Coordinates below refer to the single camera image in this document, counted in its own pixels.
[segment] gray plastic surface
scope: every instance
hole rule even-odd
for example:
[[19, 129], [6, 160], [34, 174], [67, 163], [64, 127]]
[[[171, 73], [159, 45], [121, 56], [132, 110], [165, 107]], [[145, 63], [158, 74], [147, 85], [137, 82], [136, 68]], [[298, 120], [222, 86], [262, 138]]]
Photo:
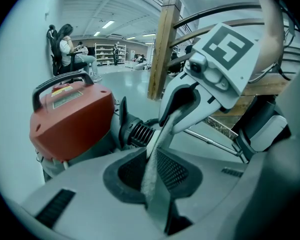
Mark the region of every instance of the gray plastic surface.
[[119, 108], [120, 108], [119, 105], [114, 105], [114, 112], [111, 119], [110, 132], [116, 147], [118, 149], [121, 149], [122, 147], [119, 141], [120, 129], [121, 129], [120, 120], [119, 120]]
[[225, 198], [196, 224], [172, 235], [170, 239], [235, 239], [237, 223], [256, 189], [265, 157], [266, 153], [254, 155], [242, 177]]
[[[189, 88], [196, 83], [193, 78], [184, 74], [185, 73], [180, 73], [166, 87], [160, 104], [159, 122], [167, 116], [175, 90], [178, 90], [179, 88]], [[200, 102], [194, 110], [190, 111], [190, 113], [186, 114], [185, 117], [174, 125], [172, 129], [173, 134], [177, 134], [188, 129], [220, 109], [221, 105], [217, 100], [213, 100], [211, 103], [208, 103], [208, 100], [212, 97], [212, 95], [205, 88], [201, 85], [197, 85], [195, 90], [198, 91]]]
[[192, 196], [175, 201], [179, 215], [187, 217], [193, 223], [207, 216], [239, 182], [239, 177], [223, 173], [222, 169], [244, 172], [247, 168], [247, 164], [243, 163], [209, 159], [173, 149], [170, 151], [197, 166], [203, 175], [201, 185]]
[[119, 201], [103, 182], [108, 165], [136, 150], [71, 166], [34, 192], [22, 206], [35, 217], [61, 189], [68, 189], [76, 194], [55, 223], [55, 232], [78, 240], [161, 239], [164, 233], [156, 227], [144, 205]]

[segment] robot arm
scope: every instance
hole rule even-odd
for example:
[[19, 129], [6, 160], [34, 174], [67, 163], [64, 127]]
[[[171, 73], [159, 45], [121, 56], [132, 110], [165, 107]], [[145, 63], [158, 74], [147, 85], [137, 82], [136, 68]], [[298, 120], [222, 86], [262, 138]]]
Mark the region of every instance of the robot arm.
[[172, 133], [179, 133], [217, 110], [227, 112], [238, 101], [255, 68], [259, 45], [234, 28], [219, 23], [193, 49], [182, 73], [165, 89], [159, 124], [185, 105]]

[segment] white wall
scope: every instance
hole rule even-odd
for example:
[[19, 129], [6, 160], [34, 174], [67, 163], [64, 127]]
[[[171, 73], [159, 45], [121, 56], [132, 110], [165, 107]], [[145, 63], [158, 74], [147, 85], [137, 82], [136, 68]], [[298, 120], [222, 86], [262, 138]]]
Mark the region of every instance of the white wall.
[[0, 28], [0, 191], [21, 203], [44, 183], [29, 140], [33, 89], [52, 77], [48, 26], [62, 0], [19, 0]]

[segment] mesh panel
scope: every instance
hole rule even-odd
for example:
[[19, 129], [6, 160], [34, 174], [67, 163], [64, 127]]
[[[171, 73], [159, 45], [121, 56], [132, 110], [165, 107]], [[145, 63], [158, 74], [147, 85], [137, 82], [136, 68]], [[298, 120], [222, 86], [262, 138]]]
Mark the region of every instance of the mesh panel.
[[171, 191], [188, 177], [189, 172], [162, 152], [158, 151], [157, 155], [157, 171], [166, 188]]
[[118, 169], [120, 180], [130, 188], [140, 191], [146, 168], [146, 158], [145, 155], [138, 155], [121, 165]]

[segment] vacuum cleaner handle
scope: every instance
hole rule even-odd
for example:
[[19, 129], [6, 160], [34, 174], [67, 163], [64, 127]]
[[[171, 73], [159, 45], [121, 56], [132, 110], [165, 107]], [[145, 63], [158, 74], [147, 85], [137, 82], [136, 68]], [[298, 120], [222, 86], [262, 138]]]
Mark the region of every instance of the vacuum cleaner handle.
[[70, 80], [73, 78], [79, 78], [81, 77], [86, 85], [93, 85], [94, 81], [92, 81], [91, 77], [87, 74], [85, 71], [73, 71], [65, 74], [58, 75], [54, 78], [49, 79], [48, 81], [45, 81], [44, 83], [40, 84], [37, 88], [33, 90], [32, 93], [32, 106], [33, 111], [36, 111], [37, 109], [41, 108], [42, 104], [40, 102], [40, 94], [47, 90], [50, 87], [53, 87], [54, 85]]

